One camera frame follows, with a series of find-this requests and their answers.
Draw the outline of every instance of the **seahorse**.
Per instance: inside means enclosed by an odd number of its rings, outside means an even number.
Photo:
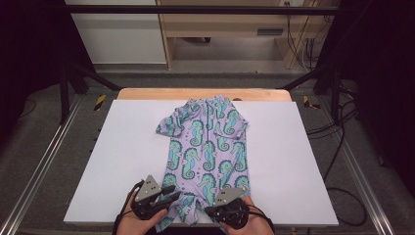
[[[172,173],[166,173],[164,179],[162,180],[162,187],[168,187],[174,185],[176,189],[179,188],[177,185],[176,175]]]
[[[213,142],[210,140],[208,140],[203,147],[203,151],[205,152],[205,159],[207,160],[204,163],[205,170],[211,171],[214,169],[216,157],[215,148],[216,147],[214,146]]]
[[[192,170],[195,167],[195,160],[201,160],[198,156],[198,151],[195,148],[187,149],[182,160],[182,176],[184,179],[193,179],[195,177],[195,171]]]
[[[235,180],[235,188],[245,188],[248,192],[248,189],[250,189],[250,181],[245,175],[240,175]]]
[[[229,160],[222,161],[219,164],[219,173],[217,176],[219,178],[220,188],[230,188],[230,185],[227,184],[227,182],[232,173],[232,170],[233,170],[233,166]]]
[[[228,107],[235,107],[233,104],[232,104],[232,102],[228,99],[228,98],[225,98],[225,104],[228,106]]]
[[[178,115],[181,116],[183,120],[185,120],[189,117],[189,108],[189,104],[186,104],[182,108],[176,108],[174,111],[176,111]]]
[[[247,153],[245,151],[245,144],[242,142],[235,142],[231,154],[235,154],[235,169],[236,171],[244,171],[247,169]]]
[[[167,134],[173,136],[174,130],[176,129],[174,127],[173,116],[170,116],[165,120],[165,128],[167,129]]]
[[[182,145],[177,140],[170,141],[170,149],[168,151],[167,168],[177,169],[179,167],[179,161],[182,151]]]
[[[217,148],[222,151],[228,151],[229,150],[229,144],[226,143],[226,141],[228,141],[228,138],[223,137],[223,136],[216,136],[217,137]]]
[[[214,196],[217,189],[215,186],[216,179],[214,179],[211,173],[205,173],[202,177],[202,181],[198,184],[198,187],[203,187],[202,192],[210,206],[212,206],[214,202]]]
[[[165,230],[165,228],[168,227],[168,225],[170,225],[173,222],[173,220],[174,220],[173,217],[169,217],[169,216],[164,217],[159,223],[160,230],[161,231]]]
[[[233,128],[236,124],[237,120],[241,120],[241,117],[239,117],[239,113],[236,110],[232,110],[228,113],[227,116],[227,122],[225,126],[223,126],[223,132],[226,134],[233,134],[235,132],[235,129]]]
[[[200,108],[201,108],[201,106],[200,106],[198,103],[193,103],[193,104],[190,106],[190,109],[191,109],[193,112],[195,112],[195,111],[199,110]]]
[[[223,135],[223,131],[220,128],[220,121],[218,121],[216,123],[216,126],[214,127],[214,132],[213,133],[218,134],[218,135]]]
[[[213,104],[216,106],[216,118],[225,118],[226,103],[221,102],[219,99],[214,99]]]
[[[211,116],[213,115],[213,107],[209,104],[207,104],[205,115],[207,116],[207,130],[212,130],[213,129],[213,118]]]
[[[181,116],[177,116],[176,117],[176,122],[177,122],[177,127],[179,127],[182,131],[184,130],[184,126],[183,126],[183,117]]]
[[[200,146],[202,144],[204,123],[201,120],[194,120],[192,125],[189,127],[189,130],[192,130],[192,135],[194,138],[190,140],[192,146]]]
[[[189,214],[195,198],[196,196],[193,193],[182,193],[180,195],[179,202],[182,205],[178,207],[178,210],[182,221],[185,221],[186,216]]]

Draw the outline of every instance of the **aluminum rail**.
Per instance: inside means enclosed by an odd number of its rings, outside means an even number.
[[[38,164],[33,175],[29,179],[26,187],[24,188],[21,196],[15,204],[15,207],[10,212],[8,218],[2,226],[0,227],[1,235],[13,235],[18,231],[19,225],[21,224],[23,217],[28,210],[30,203],[34,199],[37,190],[39,189],[43,178],[45,177],[49,166],[52,161],[55,159],[59,148],[61,147],[62,142],[65,139],[65,136],[68,133],[68,130],[76,116],[79,106],[82,101],[82,96],[75,95],[72,105],[70,107],[70,114],[67,121],[60,125],[58,130],[55,133],[52,141],[50,142],[48,148],[46,149],[40,163]]]
[[[333,121],[330,115],[330,105],[329,101],[327,101],[326,97],[317,96],[320,104],[322,105],[322,109],[328,119],[328,121]],[[341,141],[342,134],[337,131],[336,137],[337,140]],[[384,210],[382,209],[381,203],[378,201],[375,192],[373,191],[372,187],[370,186],[369,180],[367,179],[366,175],[363,172],[363,169],[360,167],[359,163],[357,162],[356,156],[354,155],[353,151],[351,150],[350,146],[347,143],[347,137],[342,146],[342,151],[344,153],[344,159],[347,165],[348,170],[350,171],[350,175],[353,178],[354,184],[359,191],[360,197],[363,201],[363,204],[366,207],[370,217],[372,218],[373,224],[378,230],[378,234],[380,235],[394,235],[394,231],[392,229],[391,223],[388,220]]]
[[[75,14],[216,14],[216,15],[298,15],[336,16],[355,13],[337,7],[256,7],[256,6],[152,6],[152,5],[48,5],[43,10]]]

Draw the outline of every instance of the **white cabinet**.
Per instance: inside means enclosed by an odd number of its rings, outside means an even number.
[[[154,0],[66,0],[68,5],[156,5]],[[93,64],[165,64],[158,15],[72,14]]]

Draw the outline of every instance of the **white table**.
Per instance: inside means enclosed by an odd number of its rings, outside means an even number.
[[[111,225],[148,174],[161,184],[169,138],[159,122],[185,100],[115,100],[64,222]],[[255,204],[277,226],[334,226],[336,215],[294,102],[233,102],[250,122],[247,158]],[[176,218],[173,225],[183,224]],[[212,226],[200,213],[198,226]]]

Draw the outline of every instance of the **baby romper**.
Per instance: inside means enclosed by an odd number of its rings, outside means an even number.
[[[164,118],[156,133],[171,137],[162,186],[181,192],[167,216],[156,226],[163,231],[178,215],[195,225],[196,209],[212,206],[222,187],[247,189],[250,194],[246,155],[248,122],[228,98],[190,99]]]

